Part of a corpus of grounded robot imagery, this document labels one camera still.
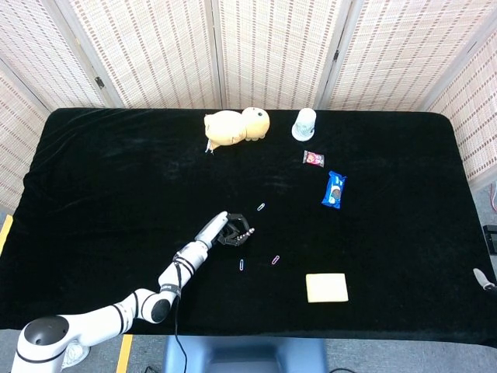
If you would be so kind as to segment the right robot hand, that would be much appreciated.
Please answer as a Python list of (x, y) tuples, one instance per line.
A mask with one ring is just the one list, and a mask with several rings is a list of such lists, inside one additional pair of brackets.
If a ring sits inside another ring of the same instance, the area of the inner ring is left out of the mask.
[(490, 291), (491, 289), (496, 288), (496, 285), (486, 277), (482, 270), (474, 268), (473, 273), (477, 282), (485, 291)]

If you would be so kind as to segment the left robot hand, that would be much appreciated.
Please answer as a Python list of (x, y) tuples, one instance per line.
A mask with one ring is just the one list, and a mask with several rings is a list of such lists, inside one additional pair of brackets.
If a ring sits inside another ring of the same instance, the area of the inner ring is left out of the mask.
[(195, 236), (195, 240), (205, 244), (208, 249), (216, 242), (224, 246), (240, 246), (254, 231), (242, 214), (222, 211), (203, 227)]

